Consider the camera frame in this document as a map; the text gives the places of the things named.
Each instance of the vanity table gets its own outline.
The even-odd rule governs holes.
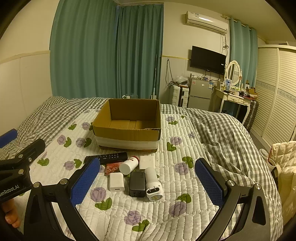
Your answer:
[[[221,91],[221,90],[218,90],[218,89],[216,89],[216,96],[222,99],[219,113],[222,112],[224,101],[230,101],[230,102],[238,103],[239,104],[239,108],[237,110],[237,114],[236,114],[236,117],[235,118],[237,118],[241,106],[242,105],[247,106],[248,107],[247,113],[246,113],[246,116],[244,117],[244,120],[242,122],[242,124],[244,124],[244,122],[246,121],[246,119],[247,119],[247,117],[248,117],[248,115],[250,113],[250,110],[251,110],[251,107],[250,107],[251,106],[251,100],[246,99],[246,98],[241,97],[241,96],[236,96],[236,95],[233,95],[233,94],[228,94],[228,93],[226,93],[224,91]]]

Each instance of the black phone charger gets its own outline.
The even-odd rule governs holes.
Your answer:
[[[131,197],[145,197],[145,172],[131,172],[129,194]]]

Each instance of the gray gingham bedsheet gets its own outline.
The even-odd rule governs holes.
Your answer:
[[[106,100],[50,97],[23,121],[18,128],[17,139],[0,149],[0,160],[13,158],[37,138],[45,140],[48,146],[81,112],[87,109],[99,110]],[[161,112],[190,117],[211,167],[219,171],[226,180],[232,179],[239,185],[249,187],[254,183],[261,184],[271,218],[271,240],[276,240],[283,232],[280,196],[263,158],[242,124],[227,114],[167,104],[161,105]],[[228,233],[235,225],[240,208],[238,205],[228,225]]]

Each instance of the human hand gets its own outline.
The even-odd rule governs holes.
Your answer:
[[[5,213],[5,220],[7,223],[11,224],[14,228],[20,226],[20,219],[17,213],[17,208],[13,199],[10,199],[1,204],[1,208]]]

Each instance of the bed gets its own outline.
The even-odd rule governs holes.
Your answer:
[[[93,135],[90,123],[106,100],[50,97],[23,121],[17,139],[0,150],[0,160],[14,157],[28,144],[42,138],[46,150],[30,167],[32,182],[49,185],[69,178],[82,167],[85,156],[113,152],[100,149],[95,139],[89,140]],[[196,240],[218,210],[192,168],[200,157],[226,180],[249,187],[254,183],[262,185],[271,217],[271,240],[276,240],[283,232],[281,200],[263,158],[241,123],[227,114],[166,104],[161,105],[161,113],[158,151],[141,155],[155,155],[155,170],[165,197],[149,202],[145,198],[131,198],[127,192],[110,192],[101,166],[84,201],[77,206],[99,240]],[[15,198],[22,219],[28,197],[29,191]],[[64,234],[73,238],[57,205],[54,208]],[[240,208],[238,205],[224,238],[231,233]]]

